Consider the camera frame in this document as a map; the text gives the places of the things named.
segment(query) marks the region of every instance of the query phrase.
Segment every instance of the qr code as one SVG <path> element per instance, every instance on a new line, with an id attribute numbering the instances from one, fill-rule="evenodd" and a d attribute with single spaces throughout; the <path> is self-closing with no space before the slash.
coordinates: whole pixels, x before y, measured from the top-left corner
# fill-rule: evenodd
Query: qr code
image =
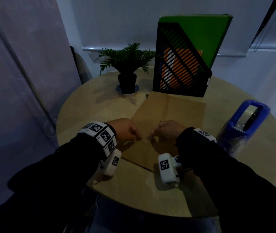
<path id="1" fill-rule="evenodd" d="M 100 129 L 102 129 L 103 127 L 98 125 L 98 124 L 95 124 L 93 125 L 90 130 L 94 131 L 94 132 L 98 132 Z"/>
<path id="2" fill-rule="evenodd" d="M 108 133 L 107 130 L 104 130 L 101 134 L 100 134 L 101 138 L 107 142 L 109 141 L 109 139 L 111 138 L 111 135 Z"/>
<path id="3" fill-rule="evenodd" d="M 120 159 L 115 156 L 114 159 L 113 159 L 112 165 L 116 166 L 119 160 Z"/>
<path id="4" fill-rule="evenodd" d="M 91 125 L 93 125 L 93 123 L 88 123 L 88 124 L 86 124 L 84 127 L 82 127 L 82 128 L 89 128 Z"/>
<path id="5" fill-rule="evenodd" d="M 208 134 L 207 132 L 205 132 L 205 131 L 199 131 L 199 133 L 201 133 L 202 135 L 204 135 L 204 136 L 210 136 L 210 134 Z"/>
<path id="6" fill-rule="evenodd" d="M 114 149 L 114 143 L 113 143 L 113 140 L 110 141 L 109 145 L 108 145 L 108 149 L 109 149 L 109 152 L 111 153 Z"/>
<path id="7" fill-rule="evenodd" d="M 166 159 L 166 160 L 164 160 L 164 161 L 160 161 L 159 164 L 160 164 L 160 166 L 161 166 L 161 170 L 165 170 L 165 169 L 168 169 L 168 168 L 169 168 L 168 159 Z"/>

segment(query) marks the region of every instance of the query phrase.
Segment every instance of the black sleeve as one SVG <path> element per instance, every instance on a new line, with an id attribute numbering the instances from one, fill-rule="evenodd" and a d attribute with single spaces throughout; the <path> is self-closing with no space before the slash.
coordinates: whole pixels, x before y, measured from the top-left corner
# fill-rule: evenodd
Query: black sleeve
<path id="1" fill-rule="evenodd" d="M 8 182 L 14 194 L 0 205 L 0 232 L 62 232 L 103 157 L 102 146 L 82 133 L 20 170 Z"/>
<path id="2" fill-rule="evenodd" d="M 222 231 L 276 230 L 276 187 L 213 141 L 195 147 L 192 132 L 188 128 L 176 140 L 180 160 L 201 178 L 218 208 Z"/>

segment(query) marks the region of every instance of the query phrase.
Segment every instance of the green folder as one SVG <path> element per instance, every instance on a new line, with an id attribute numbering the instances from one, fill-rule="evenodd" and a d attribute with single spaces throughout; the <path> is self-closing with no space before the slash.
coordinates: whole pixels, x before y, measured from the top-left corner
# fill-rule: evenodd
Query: green folder
<path id="1" fill-rule="evenodd" d="M 161 23 L 179 23 L 196 50 L 211 69 L 232 20 L 231 15 L 164 16 Z"/>

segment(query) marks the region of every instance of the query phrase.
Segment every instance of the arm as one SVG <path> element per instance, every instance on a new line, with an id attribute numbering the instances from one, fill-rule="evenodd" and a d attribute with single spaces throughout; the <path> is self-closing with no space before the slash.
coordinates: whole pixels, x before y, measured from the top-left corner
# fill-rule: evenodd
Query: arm
<path id="1" fill-rule="evenodd" d="M 107 123 L 117 140 L 141 138 L 128 119 Z M 8 182 L 14 194 L 0 205 L 0 232 L 62 232 L 80 211 L 81 190 L 105 156 L 102 146 L 94 139 L 80 133 L 54 154 L 15 174 Z"/>
<path id="2" fill-rule="evenodd" d="M 193 167 L 218 208 L 223 232 L 276 229 L 276 187 L 238 162 L 215 142 L 198 147 L 191 140 L 193 128 L 165 121 L 151 131 L 176 139 L 183 166 Z"/>

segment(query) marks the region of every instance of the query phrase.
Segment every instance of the table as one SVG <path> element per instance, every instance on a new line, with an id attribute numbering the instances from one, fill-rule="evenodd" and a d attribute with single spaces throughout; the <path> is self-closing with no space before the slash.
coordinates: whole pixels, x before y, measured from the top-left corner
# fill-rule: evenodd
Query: table
<path id="1" fill-rule="evenodd" d="M 149 75 L 137 70 L 140 91 L 121 96 L 115 91 L 118 72 L 110 72 L 86 82 L 75 90 L 62 106 L 57 122 L 59 145 L 69 142 L 90 121 L 131 118 L 152 91 L 154 70 Z M 242 101 L 254 99 L 238 87 L 213 76 L 203 98 L 176 96 L 206 103 L 202 129 L 216 136 Z M 276 186 L 276 119 L 270 114 L 237 159 Z M 179 184 L 171 188 L 160 177 L 124 159 L 120 159 L 113 178 L 95 174 L 88 185 L 127 206 L 143 211 L 182 217 L 215 216 L 217 208 L 199 177 L 193 175 L 191 187 Z"/>

